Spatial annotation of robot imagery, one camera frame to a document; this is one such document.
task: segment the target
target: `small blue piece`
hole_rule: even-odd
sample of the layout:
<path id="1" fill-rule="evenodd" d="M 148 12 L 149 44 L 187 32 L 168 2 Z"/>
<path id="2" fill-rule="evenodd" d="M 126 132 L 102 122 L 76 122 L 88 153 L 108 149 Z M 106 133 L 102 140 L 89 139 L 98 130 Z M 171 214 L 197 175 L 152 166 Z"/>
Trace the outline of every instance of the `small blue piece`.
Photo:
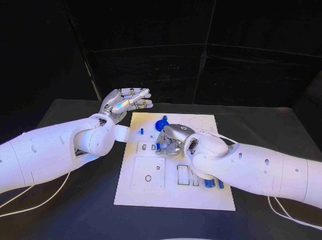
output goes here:
<path id="1" fill-rule="evenodd" d="M 211 187 L 211 188 L 216 187 L 214 179 L 213 179 L 213 180 L 207 180 L 207 179 L 205 179 L 205 187 L 208 187 L 208 188 L 210 188 L 210 187 Z"/>
<path id="2" fill-rule="evenodd" d="M 157 122 L 155 122 L 155 129 L 157 129 L 157 131 L 162 131 L 162 128 L 167 126 L 167 125 L 170 125 L 170 123 L 168 123 L 168 117 L 167 116 L 164 116 L 162 117 L 162 120 L 158 120 Z"/>
<path id="3" fill-rule="evenodd" d="M 218 180 L 218 185 L 220 185 L 220 189 L 224 189 L 224 184 L 221 180 Z"/>

